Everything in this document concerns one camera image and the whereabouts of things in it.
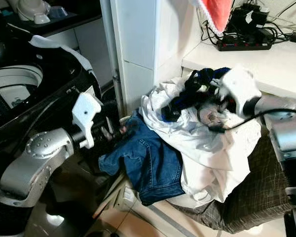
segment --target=blue jeans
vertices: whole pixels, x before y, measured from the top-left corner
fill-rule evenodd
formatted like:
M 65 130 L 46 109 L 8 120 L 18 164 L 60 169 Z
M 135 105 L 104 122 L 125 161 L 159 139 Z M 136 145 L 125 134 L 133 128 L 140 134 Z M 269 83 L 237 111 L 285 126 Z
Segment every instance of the blue jeans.
M 126 125 L 130 127 L 128 138 L 111 154 L 100 157 L 100 170 L 115 175 L 125 167 L 142 204 L 146 206 L 184 194 L 181 188 L 181 153 L 151 131 L 138 111 Z

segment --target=tiled floor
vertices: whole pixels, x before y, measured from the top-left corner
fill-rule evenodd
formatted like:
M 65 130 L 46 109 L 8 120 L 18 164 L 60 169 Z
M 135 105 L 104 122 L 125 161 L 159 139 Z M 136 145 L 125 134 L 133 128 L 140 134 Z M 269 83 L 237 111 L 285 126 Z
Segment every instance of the tiled floor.
M 166 201 L 150 207 L 136 201 L 129 211 L 104 211 L 93 230 L 106 229 L 120 237 L 282 237 L 284 220 L 278 219 L 235 235 L 214 231 L 174 209 Z

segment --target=white shelf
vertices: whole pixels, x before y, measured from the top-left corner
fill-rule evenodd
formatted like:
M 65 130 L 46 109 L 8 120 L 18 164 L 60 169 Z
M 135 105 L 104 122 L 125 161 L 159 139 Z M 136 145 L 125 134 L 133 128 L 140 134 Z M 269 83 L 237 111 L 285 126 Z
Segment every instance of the white shelf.
M 234 67 L 242 64 L 255 76 L 261 91 L 296 98 L 296 43 L 275 44 L 270 50 L 219 52 L 213 45 L 200 43 L 182 60 L 191 70 Z

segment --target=pile of clothes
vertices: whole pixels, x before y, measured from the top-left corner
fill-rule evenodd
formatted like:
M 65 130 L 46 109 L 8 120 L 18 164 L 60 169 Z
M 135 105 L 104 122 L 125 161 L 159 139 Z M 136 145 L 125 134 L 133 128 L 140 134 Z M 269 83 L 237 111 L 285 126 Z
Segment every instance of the pile of clothes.
M 209 129 L 243 121 L 213 99 L 215 86 L 228 70 L 196 71 L 143 96 L 142 106 L 126 123 L 127 138 L 100 157 L 100 169 L 109 175 L 125 169 L 143 205 L 164 199 L 189 208 L 224 202 L 249 174 L 247 157 L 260 138 L 255 120 L 225 133 Z M 193 92 L 185 93 L 193 85 Z M 177 104 L 182 110 L 173 109 Z

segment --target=washing machine drum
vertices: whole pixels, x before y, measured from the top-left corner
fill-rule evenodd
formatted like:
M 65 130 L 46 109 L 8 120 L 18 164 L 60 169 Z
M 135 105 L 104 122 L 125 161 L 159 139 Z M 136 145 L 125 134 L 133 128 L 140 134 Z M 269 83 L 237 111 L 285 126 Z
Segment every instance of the washing machine drum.
M 91 90 L 98 98 L 101 96 L 92 68 L 81 55 L 61 47 L 30 43 L 22 43 L 22 47 L 7 63 L 0 61 L 0 145 L 22 136 L 53 101 L 57 103 L 43 118 L 56 115 L 67 105 L 66 111 L 52 122 L 64 124 L 72 120 L 71 108 L 79 92 Z

